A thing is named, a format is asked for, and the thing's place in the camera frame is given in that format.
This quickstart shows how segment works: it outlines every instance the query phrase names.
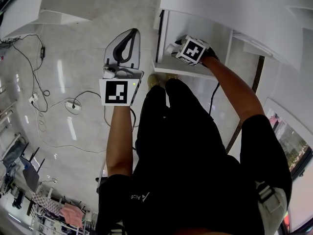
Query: pink towel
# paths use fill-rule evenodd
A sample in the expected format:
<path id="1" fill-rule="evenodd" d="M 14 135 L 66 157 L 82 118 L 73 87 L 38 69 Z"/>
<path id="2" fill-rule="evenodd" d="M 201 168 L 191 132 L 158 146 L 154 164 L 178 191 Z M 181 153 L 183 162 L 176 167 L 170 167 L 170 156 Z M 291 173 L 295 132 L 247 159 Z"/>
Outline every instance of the pink towel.
<path id="1" fill-rule="evenodd" d="M 60 210 L 60 212 L 64 216 L 66 223 L 83 228 L 82 219 L 84 214 L 77 206 L 65 203 L 65 206 Z"/>

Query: shoe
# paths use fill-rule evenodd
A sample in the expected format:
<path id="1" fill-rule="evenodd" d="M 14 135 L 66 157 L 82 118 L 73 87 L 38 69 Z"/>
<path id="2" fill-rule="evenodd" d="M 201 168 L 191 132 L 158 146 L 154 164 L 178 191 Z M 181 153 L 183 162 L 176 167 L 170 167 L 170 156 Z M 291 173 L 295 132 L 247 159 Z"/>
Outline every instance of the shoe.
<path id="1" fill-rule="evenodd" d="M 159 85 L 160 84 L 160 80 L 157 78 L 157 76 L 155 74 L 152 74 L 148 77 L 148 87 L 149 90 L 151 90 L 151 88 L 154 85 Z"/>
<path id="2" fill-rule="evenodd" d="M 177 74 L 166 73 L 166 82 L 170 79 L 179 79 Z"/>

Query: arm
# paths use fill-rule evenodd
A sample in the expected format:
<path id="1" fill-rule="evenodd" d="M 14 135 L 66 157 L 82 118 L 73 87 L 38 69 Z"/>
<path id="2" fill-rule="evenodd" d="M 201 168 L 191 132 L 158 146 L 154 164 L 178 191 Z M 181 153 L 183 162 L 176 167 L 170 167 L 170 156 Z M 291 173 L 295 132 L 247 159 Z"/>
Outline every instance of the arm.
<path id="1" fill-rule="evenodd" d="M 127 106 L 115 106 L 107 145 L 108 177 L 133 173 L 133 135 L 131 111 Z"/>
<path id="2" fill-rule="evenodd" d="M 241 122 L 254 115 L 264 115 L 259 99 L 239 76 L 214 57 L 204 56 L 201 61 L 217 78 Z"/>

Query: black t-shirt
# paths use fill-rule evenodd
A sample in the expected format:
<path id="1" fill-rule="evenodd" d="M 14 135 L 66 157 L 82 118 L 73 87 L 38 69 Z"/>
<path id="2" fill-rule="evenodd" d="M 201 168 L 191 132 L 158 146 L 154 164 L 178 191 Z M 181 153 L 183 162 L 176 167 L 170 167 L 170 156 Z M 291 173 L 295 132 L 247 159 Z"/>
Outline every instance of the black t-shirt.
<path id="1" fill-rule="evenodd" d="M 291 197 L 286 156 L 262 115 L 242 125 L 241 163 L 223 152 L 159 157 L 139 159 L 132 177 L 113 175 L 100 186 L 98 234 L 122 220 L 129 235 L 173 234 L 183 227 L 263 235 L 255 181 L 282 188 L 288 203 Z"/>

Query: open drawer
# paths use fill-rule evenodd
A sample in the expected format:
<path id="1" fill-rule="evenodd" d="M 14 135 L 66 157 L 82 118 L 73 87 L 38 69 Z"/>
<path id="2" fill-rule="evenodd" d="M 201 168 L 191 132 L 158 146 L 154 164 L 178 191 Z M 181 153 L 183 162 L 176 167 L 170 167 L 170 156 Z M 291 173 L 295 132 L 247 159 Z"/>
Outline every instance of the open drawer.
<path id="1" fill-rule="evenodd" d="M 168 10 L 162 11 L 159 27 L 156 58 L 152 62 L 156 72 L 215 79 L 203 65 L 190 66 L 171 57 L 171 52 L 180 47 L 175 41 L 185 34 L 209 43 L 221 62 L 227 65 L 232 29 L 207 18 Z"/>

